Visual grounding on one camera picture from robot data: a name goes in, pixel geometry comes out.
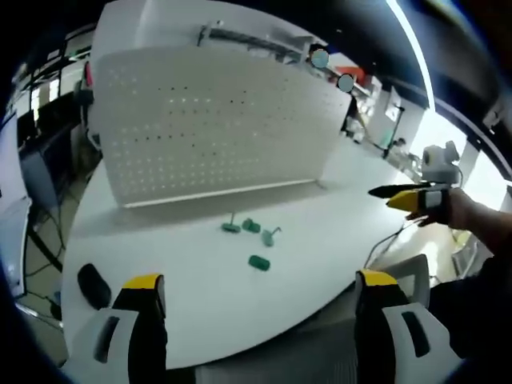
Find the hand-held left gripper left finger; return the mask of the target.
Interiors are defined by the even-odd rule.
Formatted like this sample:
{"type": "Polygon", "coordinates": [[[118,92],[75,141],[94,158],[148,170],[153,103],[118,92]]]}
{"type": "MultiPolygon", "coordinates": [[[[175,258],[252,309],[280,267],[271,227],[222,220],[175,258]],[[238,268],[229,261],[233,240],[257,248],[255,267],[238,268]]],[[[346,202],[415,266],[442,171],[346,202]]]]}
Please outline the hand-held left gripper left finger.
{"type": "Polygon", "coordinates": [[[73,383],[164,382],[165,319],[164,276],[132,278],[77,332],[66,376],[73,383]]]}

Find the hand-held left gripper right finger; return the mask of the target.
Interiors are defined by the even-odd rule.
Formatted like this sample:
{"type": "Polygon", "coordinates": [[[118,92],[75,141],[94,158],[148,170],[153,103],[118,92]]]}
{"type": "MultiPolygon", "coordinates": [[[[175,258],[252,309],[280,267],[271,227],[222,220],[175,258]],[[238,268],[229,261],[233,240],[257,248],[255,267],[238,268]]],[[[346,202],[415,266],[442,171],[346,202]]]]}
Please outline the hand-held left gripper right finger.
{"type": "Polygon", "coordinates": [[[386,272],[356,273],[358,383],[445,383],[461,365],[450,333],[386,272]]]}

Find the person's right hand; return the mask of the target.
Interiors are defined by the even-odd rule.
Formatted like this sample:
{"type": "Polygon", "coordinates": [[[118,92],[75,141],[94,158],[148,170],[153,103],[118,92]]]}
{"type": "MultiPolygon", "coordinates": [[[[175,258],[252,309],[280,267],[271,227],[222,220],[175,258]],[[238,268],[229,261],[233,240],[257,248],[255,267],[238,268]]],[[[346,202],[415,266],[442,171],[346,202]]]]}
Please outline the person's right hand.
{"type": "Polygon", "coordinates": [[[482,213],[486,207],[472,198],[463,190],[456,188],[446,192],[445,203],[437,208],[417,210],[406,216],[408,221],[417,221],[420,227],[437,223],[454,230],[467,230],[480,236],[484,230],[482,213]]]}

